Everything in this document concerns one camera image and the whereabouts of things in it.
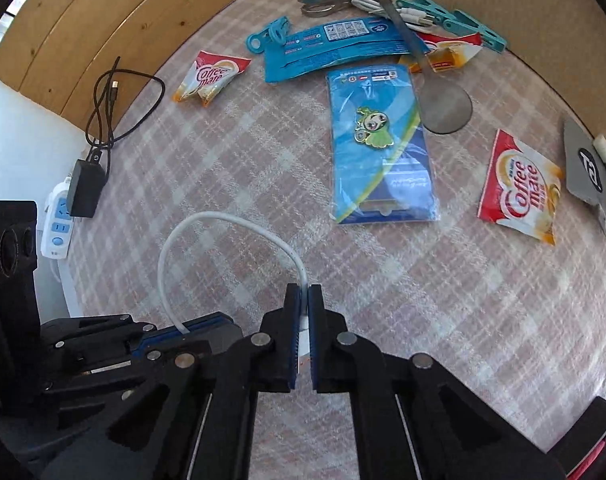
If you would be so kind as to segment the white power strip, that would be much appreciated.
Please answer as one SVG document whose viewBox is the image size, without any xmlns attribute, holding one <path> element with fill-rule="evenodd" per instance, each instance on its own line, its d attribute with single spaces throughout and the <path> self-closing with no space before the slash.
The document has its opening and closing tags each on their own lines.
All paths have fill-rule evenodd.
<svg viewBox="0 0 606 480">
<path fill-rule="evenodd" d="M 68 212 L 68 190 L 71 178 L 66 177 L 48 195 L 40 252 L 45 258 L 63 260 L 68 257 L 73 232 L 73 218 Z"/>
</svg>

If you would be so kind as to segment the coffee mate sachet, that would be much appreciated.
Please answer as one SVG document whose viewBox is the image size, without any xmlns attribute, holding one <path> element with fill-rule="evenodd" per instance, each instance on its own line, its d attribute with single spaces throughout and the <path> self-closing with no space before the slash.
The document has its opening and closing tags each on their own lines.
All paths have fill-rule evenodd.
<svg viewBox="0 0 606 480">
<path fill-rule="evenodd" d="M 564 170 L 498 129 L 477 217 L 555 246 L 554 221 Z"/>
<path fill-rule="evenodd" d="M 427 58 L 436 73 L 464 67 L 483 49 L 482 37 L 478 32 L 453 38 L 426 32 L 417 32 L 417 36 L 428 48 Z"/>
<path fill-rule="evenodd" d="M 250 64 L 249 58 L 200 50 L 174 92 L 173 101 L 184 102 L 196 96 L 203 106 L 209 106 Z"/>
</svg>

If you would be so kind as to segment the grey T3 pouch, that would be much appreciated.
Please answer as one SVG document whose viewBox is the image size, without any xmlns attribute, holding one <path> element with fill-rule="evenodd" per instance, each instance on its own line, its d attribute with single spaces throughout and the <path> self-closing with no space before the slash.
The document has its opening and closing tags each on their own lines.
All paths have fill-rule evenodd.
<svg viewBox="0 0 606 480">
<path fill-rule="evenodd" d="M 586 203 L 606 237 L 606 168 L 593 148 L 592 141 L 570 116 L 562 126 L 566 159 L 566 187 Z"/>
</svg>

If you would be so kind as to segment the plaid pink tablecloth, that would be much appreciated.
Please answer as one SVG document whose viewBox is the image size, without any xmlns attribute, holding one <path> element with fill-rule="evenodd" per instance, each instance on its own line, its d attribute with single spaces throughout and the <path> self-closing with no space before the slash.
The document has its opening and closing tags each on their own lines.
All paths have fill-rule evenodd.
<svg viewBox="0 0 606 480">
<path fill-rule="evenodd" d="M 572 111 L 511 53 L 482 51 L 454 79 L 474 116 L 425 139 L 437 219 L 351 225 L 335 221 L 324 73 L 268 84 L 257 58 L 209 106 L 150 84 L 123 118 L 130 136 L 114 148 L 97 214 L 76 224 L 79 310 L 158 326 L 222 311 L 254 333 L 297 279 L 281 250 L 220 221 L 193 223 L 163 250 L 192 214 L 233 214 L 289 244 L 354 333 L 402 358 L 431 354 L 550 448 L 606 399 L 606 236 L 570 194 L 554 244 L 478 217 L 497 131 L 562 164 Z"/>
</svg>

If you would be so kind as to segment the metal spoon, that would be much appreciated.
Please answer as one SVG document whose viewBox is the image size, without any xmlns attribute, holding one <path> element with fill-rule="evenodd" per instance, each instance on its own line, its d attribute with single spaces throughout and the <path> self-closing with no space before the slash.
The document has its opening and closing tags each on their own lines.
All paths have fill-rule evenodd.
<svg viewBox="0 0 606 480">
<path fill-rule="evenodd" d="M 469 94 L 454 81 L 439 76 L 422 52 L 419 38 L 407 27 L 391 0 L 377 0 L 407 44 L 418 63 L 423 83 L 416 90 L 416 100 L 423 126 L 435 134 L 451 134 L 463 129 L 474 108 Z"/>
</svg>

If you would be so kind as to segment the pine wood back panel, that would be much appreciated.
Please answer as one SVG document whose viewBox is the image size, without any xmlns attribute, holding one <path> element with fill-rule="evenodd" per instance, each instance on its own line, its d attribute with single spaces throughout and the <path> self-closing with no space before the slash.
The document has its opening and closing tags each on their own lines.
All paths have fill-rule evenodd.
<svg viewBox="0 0 606 480">
<path fill-rule="evenodd" d="M 0 41 L 0 81 L 85 128 L 114 63 L 155 73 L 235 0 L 27 0 Z"/>
</svg>

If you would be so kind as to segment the blue serrated sachet pack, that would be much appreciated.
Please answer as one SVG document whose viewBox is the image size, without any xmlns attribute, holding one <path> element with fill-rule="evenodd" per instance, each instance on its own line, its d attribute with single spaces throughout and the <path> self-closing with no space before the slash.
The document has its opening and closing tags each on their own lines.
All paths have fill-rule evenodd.
<svg viewBox="0 0 606 480">
<path fill-rule="evenodd" d="M 401 54 L 410 50 L 391 21 L 376 16 L 349 18 L 296 32 L 284 44 L 268 44 L 265 81 L 278 84 L 322 68 Z"/>
</svg>

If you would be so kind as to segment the blue plastic clothespin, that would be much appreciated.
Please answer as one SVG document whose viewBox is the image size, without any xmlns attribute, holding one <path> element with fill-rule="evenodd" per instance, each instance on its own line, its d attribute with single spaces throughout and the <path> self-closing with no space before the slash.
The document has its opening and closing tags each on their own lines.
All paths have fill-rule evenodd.
<svg viewBox="0 0 606 480">
<path fill-rule="evenodd" d="M 259 32 L 251 34 L 245 39 L 245 47 L 252 54 L 263 54 L 270 44 L 284 46 L 290 31 L 290 21 L 286 16 L 270 22 Z"/>
</svg>

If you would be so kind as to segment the teal clothespin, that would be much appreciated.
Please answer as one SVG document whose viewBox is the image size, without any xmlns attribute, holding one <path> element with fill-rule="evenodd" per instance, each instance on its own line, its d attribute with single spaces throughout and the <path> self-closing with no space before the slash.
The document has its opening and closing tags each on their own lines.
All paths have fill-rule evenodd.
<svg viewBox="0 0 606 480">
<path fill-rule="evenodd" d="M 464 11 L 448 11 L 433 0 L 395 0 L 395 5 L 398 9 L 414 9 L 429 14 L 435 24 L 455 36 L 479 34 L 483 46 L 494 52 L 503 53 L 507 48 L 507 40 L 503 36 Z"/>
</svg>

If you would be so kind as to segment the blue keychain card pack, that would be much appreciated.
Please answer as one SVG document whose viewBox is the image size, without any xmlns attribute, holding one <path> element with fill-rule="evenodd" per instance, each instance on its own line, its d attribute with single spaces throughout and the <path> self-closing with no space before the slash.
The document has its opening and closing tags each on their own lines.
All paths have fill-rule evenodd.
<svg viewBox="0 0 606 480">
<path fill-rule="evenodd" d="M 414 86 L 402 64 L 332 70 L 332 217 L 339 224 L 440 219 Z"/>
</svg>

